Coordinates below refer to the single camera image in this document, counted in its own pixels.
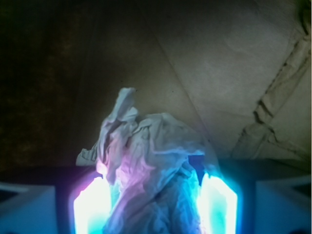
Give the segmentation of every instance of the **led light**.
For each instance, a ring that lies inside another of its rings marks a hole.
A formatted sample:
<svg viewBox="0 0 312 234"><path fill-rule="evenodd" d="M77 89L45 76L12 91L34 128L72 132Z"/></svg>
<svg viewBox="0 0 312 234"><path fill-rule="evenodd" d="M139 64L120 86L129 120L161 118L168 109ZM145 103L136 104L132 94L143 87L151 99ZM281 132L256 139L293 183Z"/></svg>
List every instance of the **led light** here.
<svg viewBox="0 0 312 234"><path fill-rule="evenodd" d="M237 194L220 178L205 174L197 200L203 234L234 234Z"/></svg>
<svg viewBox="0 0 312 234"><path fill-rule="evenodd" d="M76 234L98 234L112 209L110 186L106 179L95 178L74 201Z"/></svg>

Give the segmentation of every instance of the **gray surface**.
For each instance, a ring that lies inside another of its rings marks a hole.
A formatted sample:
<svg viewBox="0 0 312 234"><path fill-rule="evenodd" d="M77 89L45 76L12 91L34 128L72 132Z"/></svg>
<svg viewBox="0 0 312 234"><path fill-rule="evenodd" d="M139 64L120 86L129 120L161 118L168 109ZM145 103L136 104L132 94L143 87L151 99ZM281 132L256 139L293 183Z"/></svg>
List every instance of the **gray surface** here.
<svg viewBox="0 0 312 234"><path fill-rule="evenodd" d="M131 86L141 114L169 112L203 132L220 158L229 157L303 35L294 3L99 1L68 148L76 155L91 148L119 89ZM297 107L310 110L311 103ZM285 106L276 125L285 135L295 131L310 149L308 111L297 112L301 120L290 125L293 108ZM276 155L287 157L279 149L270 157Z"/></svg>
<svg viewBox="0 0 312 234"><path fill-rule="evenodd" d="M221 159L221 170L246 181L284 179L311 174L305 162L293 159Z"/></svg>
<svg viewBox="0 0 312 234"><path fill-rule="evenodd" d="M290 140L311 152L311 68L273 119L272 126L278 139Z"/></svg>

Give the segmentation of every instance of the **white tissue paper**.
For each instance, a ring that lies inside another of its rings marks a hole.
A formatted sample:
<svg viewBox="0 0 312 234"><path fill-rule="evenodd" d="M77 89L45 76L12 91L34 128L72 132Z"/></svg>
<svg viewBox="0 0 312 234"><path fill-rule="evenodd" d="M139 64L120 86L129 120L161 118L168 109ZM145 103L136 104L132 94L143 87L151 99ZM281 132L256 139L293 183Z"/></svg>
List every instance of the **white tissue paper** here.
<svg viewBox="0 0 312 234"><path fill-rule="evenodd" d="M120 196L103 233L201 233L196 206L200 186L188 155L207 154L208 142L168 113L137 122L134 91L121 89L90 155L83 150L77 158L77 165L90 165L96 150L97 171L119 185ZM207 168L217 169L215 155L206 157L211 157Z"/></svg>

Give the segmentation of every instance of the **illuminated panel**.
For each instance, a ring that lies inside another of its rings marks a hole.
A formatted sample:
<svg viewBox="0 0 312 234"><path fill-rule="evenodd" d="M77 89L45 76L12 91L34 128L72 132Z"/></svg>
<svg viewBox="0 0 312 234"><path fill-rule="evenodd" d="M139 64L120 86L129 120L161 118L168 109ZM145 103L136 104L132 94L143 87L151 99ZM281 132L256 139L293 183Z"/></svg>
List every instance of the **illuminated panel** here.
<svg viewBox="0 0 312 234"><path fill-rule="evenodd" d="M237 194L222 179L204 175L197 207L203 234L235 234Z"/></svg>
<svg viewBox="0 0 312 234"><path fill-rule="evenodd" d="M111 209L110 186L97 177L74 201L76 234L101 234Z"/></svg>

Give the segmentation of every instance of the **crumpled paper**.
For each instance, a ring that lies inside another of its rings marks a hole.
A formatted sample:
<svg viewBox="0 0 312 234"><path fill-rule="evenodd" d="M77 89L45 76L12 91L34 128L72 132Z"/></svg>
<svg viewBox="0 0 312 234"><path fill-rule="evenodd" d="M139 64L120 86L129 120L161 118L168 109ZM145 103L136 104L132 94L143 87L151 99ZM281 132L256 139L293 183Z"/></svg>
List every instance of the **crumpled paper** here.
<svg viewBox="0 0 312 234"><path fill-rule="evenodd" d="M168 113L147 115L137 123L134 91L121 89L90 151L97 149L97 171L111 185L120 184L119 200L103 233L200 233L199 184L188 156L203 155L211 146ZM94 157L83 150L77 163L88 164L87 158ZM218 171L215 155L206 158L206 168Z"/></svg>

